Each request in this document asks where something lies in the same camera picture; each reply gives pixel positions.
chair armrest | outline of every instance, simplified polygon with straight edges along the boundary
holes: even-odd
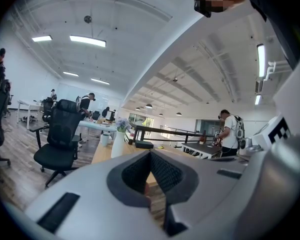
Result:
[[[45,125],[45,126],[30,126],[29,127],[29,131],[32,132],[32,133],[35,133],[35,132],[38,132],[40,130],[43,130],[43,129],[49,129],[49,125]]]
[[[79,141],[80,141],[80,136],[79,135],[74,135],[73,138],[72,138],[72,142],[73,142],[74,150],[75,150],[74,160],[78,159],[78,143],[79,143]]]
[[[36,135],[36,141],[38,142],[39,149],[41,149],[41,141],[40,141],[39,131],[43,130],[43,129],[49,129],[49,126],[45,125],[45,126],[29,127],[29,131],[32,132],[32,133],[35,133],[35,135]]]

white vase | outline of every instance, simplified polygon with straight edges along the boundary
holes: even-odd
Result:
[[[112,145],[111,158],[122,156],[125,143],[125,132],[116,131],[116,136]]]

cap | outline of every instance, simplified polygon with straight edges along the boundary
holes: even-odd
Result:
[[[0,56],[5,55],[6,54],[6,49],[5,48],[1,48],[0,49]]]

ceiling light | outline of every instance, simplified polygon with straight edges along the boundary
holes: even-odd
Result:
[[[78,36],[78,35],[70,35],[70,39],[71,39],[71,41],[87,43],[87,44],[101,46],[101,47],[106,47],[106,44],[107,44],[107,42],[104,40],[90,38],[90,37],[84,37],[84,36]]]
[[[258,50],[258,60],[259,60],[259,77],[262,78],[265,76],[265,66],[266,66],[266,51],[263,44],[256,46]]]
[[[35,42],[51,41],[52,37],[51,37],[51,35],[39,36],[39,37],[32,38],[32,40],[35,41]]]
[[[92,81],[96,81],[96,82],[99,82],[99,83],[103,83],[103,84],[106,84],[106,85],[110,85],[109,82],[105,82],[105,81],[102,81],[102,80],[97,80],[97,79],[93,79],[91,78]]]
[[[261,98],[261,95],[257,95],[257,96],[255,97],[255,103],[254,103],[254,105],[258,105],[258,104],[259,104],[260,98]]]
[[[75,76],[75,77],[78,77],[78,76],[79,76],[78,74],[69,73],[69,72],[64,72],[64,71],[63,71],[63,73],[66,74],[66,75]]]

black pants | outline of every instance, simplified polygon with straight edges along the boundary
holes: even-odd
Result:
[[[236,156],[237,155],[237,148],[228,148],[223,146],[222,147],[222,157],[231,157],[231,156]]]

